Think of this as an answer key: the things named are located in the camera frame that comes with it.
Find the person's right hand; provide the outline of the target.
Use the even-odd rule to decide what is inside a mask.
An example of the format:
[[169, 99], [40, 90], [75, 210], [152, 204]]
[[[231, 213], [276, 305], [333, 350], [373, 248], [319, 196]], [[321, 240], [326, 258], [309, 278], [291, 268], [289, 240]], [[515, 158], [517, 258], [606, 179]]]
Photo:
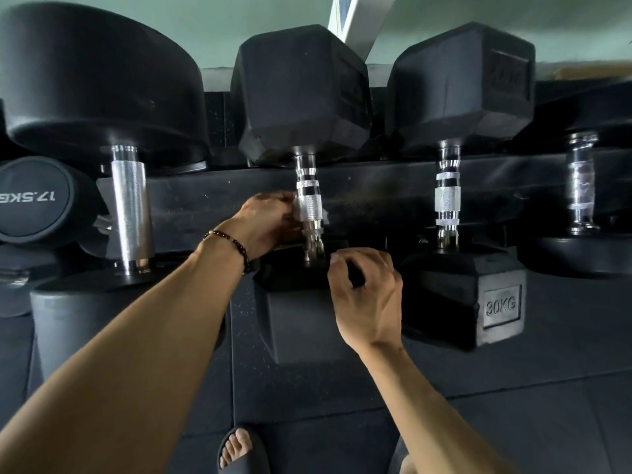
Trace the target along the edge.
[[357, 293], [352, 308], [334, 309], [344, 342], [363, 361], [378, 351], [401, 349], [403, 280], [391, 255], [374, 248], [345, 248], [331, 254], [330, 262], [347, 262]]

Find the person's left hand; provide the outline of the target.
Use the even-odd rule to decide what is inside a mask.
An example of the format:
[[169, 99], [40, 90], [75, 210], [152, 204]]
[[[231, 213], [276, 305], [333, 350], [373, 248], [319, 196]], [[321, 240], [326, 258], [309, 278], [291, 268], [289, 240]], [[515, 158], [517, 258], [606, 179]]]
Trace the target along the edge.
[[244, 202], [232, 218], [218, 225], [210, 235], [225, 238], [251, 262], [269, 253], [273, 247], [271, 221], [273, 214], [269, 193], [259, 193]]

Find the person's left forearm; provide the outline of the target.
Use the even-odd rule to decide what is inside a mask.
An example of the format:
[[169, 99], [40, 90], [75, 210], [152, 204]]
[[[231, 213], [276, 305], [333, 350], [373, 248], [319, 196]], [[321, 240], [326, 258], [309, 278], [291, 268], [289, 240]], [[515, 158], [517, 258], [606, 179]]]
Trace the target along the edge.
[[164, 474], [246, 262], [208, 233], [0, 431], [0, 474]]

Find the person's right forearm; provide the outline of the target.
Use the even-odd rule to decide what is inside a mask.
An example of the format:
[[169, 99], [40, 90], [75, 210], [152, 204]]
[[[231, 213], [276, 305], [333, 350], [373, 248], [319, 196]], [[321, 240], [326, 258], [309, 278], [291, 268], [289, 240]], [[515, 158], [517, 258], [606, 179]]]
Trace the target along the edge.
[[401, 344], [354, 347], [407, 447], [417, 474], [516, 474], [435, 390]]

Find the black dumbbell rack shelf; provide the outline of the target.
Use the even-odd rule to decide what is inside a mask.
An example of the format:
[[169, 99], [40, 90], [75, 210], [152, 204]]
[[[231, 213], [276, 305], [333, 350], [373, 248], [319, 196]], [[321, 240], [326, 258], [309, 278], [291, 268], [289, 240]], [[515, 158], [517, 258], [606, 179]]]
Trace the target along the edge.
[[[564, 153], [462, 159], [462, 225], [527, 219], [536, 225], [565, 218]], [[598, 149], [595, 213], [632, 208], [632, 148]], [[435, 223], [433, 161], [376, 161], [319, 169], [325, 234], [419, 232]], [[202, 236], [257, 193], [296, 189], [287, 168], [243, 168], [147, 177], [157, 254], [192, 251]]]

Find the plain black hex dumbbell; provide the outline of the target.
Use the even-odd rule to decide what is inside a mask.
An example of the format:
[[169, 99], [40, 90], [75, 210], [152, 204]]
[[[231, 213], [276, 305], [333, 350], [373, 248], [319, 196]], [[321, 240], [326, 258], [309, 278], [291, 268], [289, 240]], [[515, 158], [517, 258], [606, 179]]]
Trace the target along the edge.
[[[318, 167], [358, 157], [372, 126], [365, 62], [313, 24], [251, 37], [231, 79], [239, 149], [249, 165], [291, 168], [296, 195], [320, 194]], [[336, 325], [329, 256], [349, 247], [321, 222], [302, 223], [296, 246], [260, 258], [253, 277], [263, 342], [277, 365], [330, 363], [353, 352]]]

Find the large black round dumbbell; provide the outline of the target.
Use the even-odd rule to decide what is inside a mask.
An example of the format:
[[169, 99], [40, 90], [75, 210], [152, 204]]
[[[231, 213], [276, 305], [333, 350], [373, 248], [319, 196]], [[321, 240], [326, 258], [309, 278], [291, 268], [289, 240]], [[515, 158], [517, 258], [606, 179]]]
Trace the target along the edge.
[[154, 267], [146, 166], [199, 163], [210, 143], [194, 59], [157, 30], [90, 6], [28, 2], [0, 13], [9, 138], [60, 160], [110, 163], [117, 267], [32, 291], [43, 380], [171, 270]]

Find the black slide sandal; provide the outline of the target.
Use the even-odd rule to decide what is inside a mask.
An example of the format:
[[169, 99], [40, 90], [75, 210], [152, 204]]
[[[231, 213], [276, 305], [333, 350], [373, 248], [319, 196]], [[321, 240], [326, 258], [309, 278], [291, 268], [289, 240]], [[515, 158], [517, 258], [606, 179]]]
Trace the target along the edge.
[[264, 446], [264, 443], [263, 443], [262, 439], [257, 434], [257, 431], [250, 425], [242, 425], [242, 426], [238, 426], [238, 427], [249, 428], [249, 429], [253, 430], [256, 433], [256, 435], [257, 435], [257, 440], [255, 441], [255, 448], [257, 449], [255, 451], [257, 453], [256, 454], [256, 460], [259, 462], [257, 474], [271, 474], [271, 469], [270, 469], [270, 464], [269, 464], [267, 452], [266, 452], [266, 449], [265, 449], [265, 446]]

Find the white slanted beam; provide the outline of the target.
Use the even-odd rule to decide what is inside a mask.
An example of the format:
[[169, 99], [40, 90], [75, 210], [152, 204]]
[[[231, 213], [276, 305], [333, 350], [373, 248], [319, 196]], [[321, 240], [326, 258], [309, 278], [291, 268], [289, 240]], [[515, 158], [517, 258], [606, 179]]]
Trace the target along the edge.
[[396, 0], [333, 0], [328, 30], [366, 61]]

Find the person's left foot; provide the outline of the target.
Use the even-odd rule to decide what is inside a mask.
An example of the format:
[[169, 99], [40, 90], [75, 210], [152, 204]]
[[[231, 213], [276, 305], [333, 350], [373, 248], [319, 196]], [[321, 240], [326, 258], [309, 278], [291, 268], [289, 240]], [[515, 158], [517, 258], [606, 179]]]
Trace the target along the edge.
[[219, 449], [218, 474], [257, 474], [256, 433], [246, 427], [231, 430]]

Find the labelled black hex dumbbell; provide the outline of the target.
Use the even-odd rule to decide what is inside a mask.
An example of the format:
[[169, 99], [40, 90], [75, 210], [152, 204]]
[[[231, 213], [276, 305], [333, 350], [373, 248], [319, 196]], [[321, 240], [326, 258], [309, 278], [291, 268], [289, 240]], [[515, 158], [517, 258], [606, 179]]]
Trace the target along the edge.
[[385, 134], [403, 157], [434, 150], [435, 239], [400, 261], [402, 333], [471, 352], [523, 332], [526, 267], [499, 248], [460, 243], [464, 149], [514, 138], [533, 119], [535, 47], [471, 22], [412, 45], [396, 59], [384, 99]]

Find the small black round dumbbell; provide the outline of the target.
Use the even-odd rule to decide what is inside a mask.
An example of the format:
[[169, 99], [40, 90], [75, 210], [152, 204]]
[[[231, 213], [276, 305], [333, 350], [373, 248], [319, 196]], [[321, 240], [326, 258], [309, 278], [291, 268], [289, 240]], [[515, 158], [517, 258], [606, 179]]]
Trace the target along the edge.
[[32, 156], [0, 164], [0, 242], [58, 248], [108, 214], [96, 182], [59, 160]]

